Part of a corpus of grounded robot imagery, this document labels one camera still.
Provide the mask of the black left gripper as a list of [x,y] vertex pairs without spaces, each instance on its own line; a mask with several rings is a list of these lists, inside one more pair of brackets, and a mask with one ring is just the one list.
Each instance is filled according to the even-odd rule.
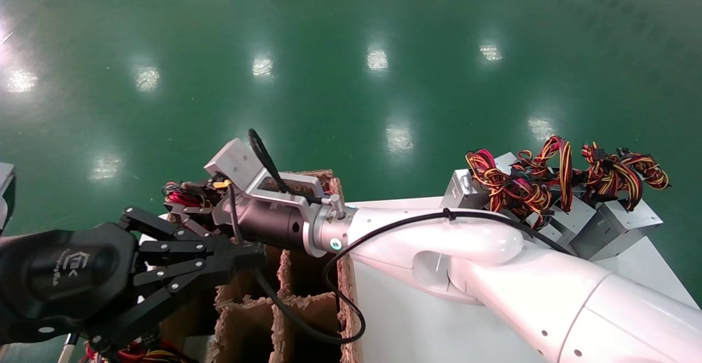
[[[95,322],[125,293],[137,240],[114,223],[2,238],[2,344],[34,343]],[[115,353],[153,330],[198,291],[228,285],[263,259],[196,259],[142,303],[83,330],[93,350]]]

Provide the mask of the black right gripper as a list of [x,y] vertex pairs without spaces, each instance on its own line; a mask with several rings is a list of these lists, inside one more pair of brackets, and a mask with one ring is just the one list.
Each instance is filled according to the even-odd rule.
[[255,270],[267,263],[261,242],[280,249],[305,251],[304,220],[296,208],[257,201],[237,195],[236,220],[239,236],[231,225],[230,196],[213,207],[165,203],[178,225],[138,207],[126,208],[120,226],[148,239],[139,243],[136,258],[152,266],[191,263],[196,268]]

